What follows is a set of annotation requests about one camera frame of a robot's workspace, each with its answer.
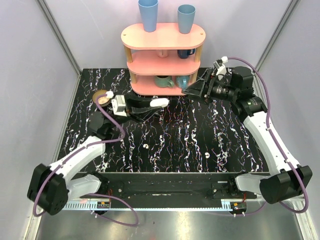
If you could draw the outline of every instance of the shelf board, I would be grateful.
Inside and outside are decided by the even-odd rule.
[[[136,76],[137,83],[131,82],[133,91],[143,96],[184,96],[181,88],[174,87],[158,87],[155,84],[154,76]]]
[[[188,34],[180,33],[177,23],[157,23],[153,32],[146,32],[142,23],[137,23],[121,33],[123,44],[134,50],[195,49],[204,43],[205,38],[205,31],[196,24]]]
[[[177,50],[169,50],[167,57],[159,57],[155,50],[137,51],[132,54],[129,70],[136,75],[168,75],[186,76],[195,73],[200,67],[200,61],[195,62],[195,55],[186,59],[178,56]]]

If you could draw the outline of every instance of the reflective metal surface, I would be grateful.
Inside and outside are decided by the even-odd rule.
[[[248,202],[248,212],[257,202]],[[133,223],[129,211],[108,217]],[[208,212],[138,212],[138,227],[121,226],[87,211],[62,211],[42,217],[37,240],[301,240],[296,216],[280,204],[253,216],[224,217]]]

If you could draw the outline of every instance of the green mug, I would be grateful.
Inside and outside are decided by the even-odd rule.
[[[159,88],[173,88],[175,86],[171,76],[155,76],[154,82]]]

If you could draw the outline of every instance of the top shelf board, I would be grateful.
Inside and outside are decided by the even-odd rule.
[[[157,23],[153,32],[144,31],[142,23],[137,23],[121,33],[123,44],[134,50],[195,49],[204,43],[205,38],[205,31],[196,24],[188,34],[180,33],[177,23]]]

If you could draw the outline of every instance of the black marble surface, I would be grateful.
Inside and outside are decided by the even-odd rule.
[[[203,77],[205,68],[198,71]],[[96,90],[135,94],[127,69],[84,69],[68,120],[59,159],[87,138]],[[121,142],[109,144],[82,172],[267,172],[257,143],[226,101],[210,105],[169,96],[169,106],[147,122],[123,124]]]

